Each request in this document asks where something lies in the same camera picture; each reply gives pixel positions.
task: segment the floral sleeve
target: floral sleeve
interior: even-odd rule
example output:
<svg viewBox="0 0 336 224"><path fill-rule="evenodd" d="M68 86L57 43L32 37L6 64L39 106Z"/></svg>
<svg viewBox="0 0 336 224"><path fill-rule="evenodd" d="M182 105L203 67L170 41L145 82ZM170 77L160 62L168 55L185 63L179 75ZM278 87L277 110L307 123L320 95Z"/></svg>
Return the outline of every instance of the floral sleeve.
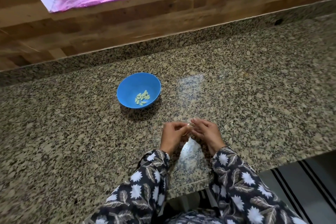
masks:
<svg viewBox="0 0 336 224"><path fill-rule="evenodd" d="M227 223L305 223L230 147L221 148L211 163L210 188Z"/></svg>
<svg viewBox="0 0 336 224"><path fill-rule="evenodd" d="M147 152L137 171L83 223L150 223L165 200L168 169L168 154L160 150Z"/></svg>

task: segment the plastic bowl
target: plastic bowl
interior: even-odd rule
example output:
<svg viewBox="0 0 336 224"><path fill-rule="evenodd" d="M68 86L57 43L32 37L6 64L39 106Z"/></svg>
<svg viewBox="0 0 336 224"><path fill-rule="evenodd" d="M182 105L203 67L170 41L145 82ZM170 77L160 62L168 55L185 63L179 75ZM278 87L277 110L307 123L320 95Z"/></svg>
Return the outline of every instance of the plastic bowl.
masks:
<svg viewBox="0 0 336 224"><path fill-rule="evenodd" d="M150 95L149 100L143 100L146 104L137 105L135 98L139 93L144 93L147 90ZM120 104L132 109L141 109L148 107L160 95L161 82L153 74L149 73L136 73L123 79L117 89L117 98Z"/></svg>

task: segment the hand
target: hand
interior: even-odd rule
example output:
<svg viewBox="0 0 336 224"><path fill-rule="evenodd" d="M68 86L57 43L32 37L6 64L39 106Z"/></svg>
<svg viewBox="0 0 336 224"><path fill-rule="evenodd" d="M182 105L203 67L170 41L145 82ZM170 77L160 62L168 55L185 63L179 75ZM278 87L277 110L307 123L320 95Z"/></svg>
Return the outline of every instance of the hand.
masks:
<svg viewBox="0 0 336 224"><path fill-rule="evenodd" d="M222 140L221 133L216 124L207 120L192 119L192 123L195 124L191 133L200 139L202 139L208 145L211 156L215 155L220 148L225 146Z"/></svg>
<svg viewBox="0 0 336 224"><path fill-rule="evenodd" d="M188 140L192 127L183 122L168 122L164 125L160 150L171 156L181 140Z"/></svg>

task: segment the granite countertop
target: granite countertop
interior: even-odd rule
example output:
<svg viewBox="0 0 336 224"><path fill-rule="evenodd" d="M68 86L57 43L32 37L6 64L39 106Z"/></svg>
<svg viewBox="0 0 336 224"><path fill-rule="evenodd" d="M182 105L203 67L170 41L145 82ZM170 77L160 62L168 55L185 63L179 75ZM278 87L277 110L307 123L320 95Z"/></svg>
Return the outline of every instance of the granite countertop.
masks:
<svg viewBox="0 0 336 224"><path fill-rule="evenodd" d="M167 121L217 123L257 171L335 150L335 28L335 16L305 20L1 88L1 222L84 219L159 146ZM161 97L128 111L116 89L140 71L157 75ZM169 197L205 188L208 172L190 139Z"/></svg>

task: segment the wooden wall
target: wooden wall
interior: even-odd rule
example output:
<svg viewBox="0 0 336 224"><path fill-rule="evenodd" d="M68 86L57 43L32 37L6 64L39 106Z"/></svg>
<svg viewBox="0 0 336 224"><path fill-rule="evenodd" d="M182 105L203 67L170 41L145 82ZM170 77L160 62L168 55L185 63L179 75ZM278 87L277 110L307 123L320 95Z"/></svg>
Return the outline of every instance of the wooden wall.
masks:
<svg viewBox="0 0 336 224"><path fill-rule="evenodd" d="M221 24L321 0L124 0L49 14L0 0L0 70Z"/></svg>

